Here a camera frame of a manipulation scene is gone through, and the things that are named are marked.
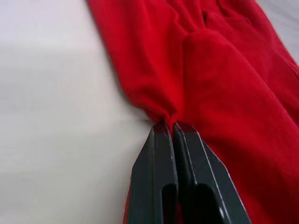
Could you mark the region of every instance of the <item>red cloth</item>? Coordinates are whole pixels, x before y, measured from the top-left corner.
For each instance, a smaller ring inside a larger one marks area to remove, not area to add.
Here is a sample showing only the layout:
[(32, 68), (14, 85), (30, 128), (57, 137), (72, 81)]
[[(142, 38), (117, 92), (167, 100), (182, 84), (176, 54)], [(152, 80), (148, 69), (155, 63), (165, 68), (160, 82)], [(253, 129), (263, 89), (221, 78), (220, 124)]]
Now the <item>red cloth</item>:
[(299, 223), (299, 68), (253, 0), (88, 0), (130, 101), (192, 124), (253, 224)]

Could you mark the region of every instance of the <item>red garment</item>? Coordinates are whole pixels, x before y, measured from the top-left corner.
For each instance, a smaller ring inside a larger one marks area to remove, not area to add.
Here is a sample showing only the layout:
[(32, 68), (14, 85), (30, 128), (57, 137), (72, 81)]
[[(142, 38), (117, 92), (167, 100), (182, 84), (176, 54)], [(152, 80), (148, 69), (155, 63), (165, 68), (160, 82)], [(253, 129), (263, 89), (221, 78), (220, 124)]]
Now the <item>red garment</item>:
[(88, 0), (130, 101), (192, 124), (253, 224), (299, 223), (299, 68), (253, 0)]

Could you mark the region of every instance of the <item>red fleece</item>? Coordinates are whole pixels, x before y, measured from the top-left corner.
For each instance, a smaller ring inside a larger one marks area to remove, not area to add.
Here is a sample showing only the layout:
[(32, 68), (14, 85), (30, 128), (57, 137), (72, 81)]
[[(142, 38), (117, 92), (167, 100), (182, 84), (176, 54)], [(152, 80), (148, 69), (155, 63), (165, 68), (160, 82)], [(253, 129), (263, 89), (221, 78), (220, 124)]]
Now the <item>red fleece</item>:
[(299, 68), (253, 0), (88, 0), (130, 101), (192, 124), (253, 224), (299, 223)]

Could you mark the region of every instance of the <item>white surface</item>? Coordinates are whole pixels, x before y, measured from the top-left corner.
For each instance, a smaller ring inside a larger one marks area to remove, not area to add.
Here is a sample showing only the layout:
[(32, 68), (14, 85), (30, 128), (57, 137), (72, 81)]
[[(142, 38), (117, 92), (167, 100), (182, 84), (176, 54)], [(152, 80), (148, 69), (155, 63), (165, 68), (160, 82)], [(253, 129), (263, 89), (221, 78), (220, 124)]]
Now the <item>white surface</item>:
[[(298, 1), (260, 2), (298, 61)], [(121, 223), (147, 120), (84, 0), (0, 0), (0, 224)]]

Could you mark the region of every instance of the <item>red fabric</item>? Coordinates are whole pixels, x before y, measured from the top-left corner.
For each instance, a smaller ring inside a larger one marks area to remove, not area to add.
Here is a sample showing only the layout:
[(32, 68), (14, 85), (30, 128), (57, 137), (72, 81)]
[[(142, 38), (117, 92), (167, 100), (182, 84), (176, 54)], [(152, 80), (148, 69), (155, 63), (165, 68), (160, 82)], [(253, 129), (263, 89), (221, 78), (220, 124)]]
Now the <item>red fabric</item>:
[(253, 224), (299, 223), (299, 68), (253, 0), (88, 0), (130, 101), (192, 124)]

